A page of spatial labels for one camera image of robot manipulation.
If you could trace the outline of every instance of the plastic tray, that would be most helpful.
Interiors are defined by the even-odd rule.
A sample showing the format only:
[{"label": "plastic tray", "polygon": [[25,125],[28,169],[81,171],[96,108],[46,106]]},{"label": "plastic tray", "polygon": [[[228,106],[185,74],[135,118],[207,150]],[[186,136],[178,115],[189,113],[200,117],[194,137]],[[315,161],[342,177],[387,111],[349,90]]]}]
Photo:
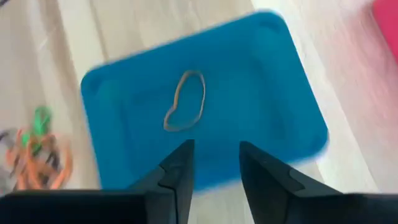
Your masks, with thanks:
[{"label": "plastic tray", "polygon": [[[186,70],[206,81],[201,120],[170,133],[163,119]],[[195,140],[195,188],[239,178],[239,141],[282,159],[317,153],[327,128],[284,21],[258,12],[90,71],[81,83],[101,183],[123,189],[186,139]],[[189,79],[170,122],[192,119],[199,79]]]}]

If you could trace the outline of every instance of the red object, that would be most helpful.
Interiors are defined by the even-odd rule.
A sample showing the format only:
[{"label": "red object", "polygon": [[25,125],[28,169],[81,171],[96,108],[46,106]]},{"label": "red object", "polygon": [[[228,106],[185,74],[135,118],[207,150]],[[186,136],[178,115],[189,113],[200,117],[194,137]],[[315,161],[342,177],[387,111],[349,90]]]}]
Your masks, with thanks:
[{"label": "red object", "polygon": [[398,63],[398,0],[376,0],[373,15]]}]

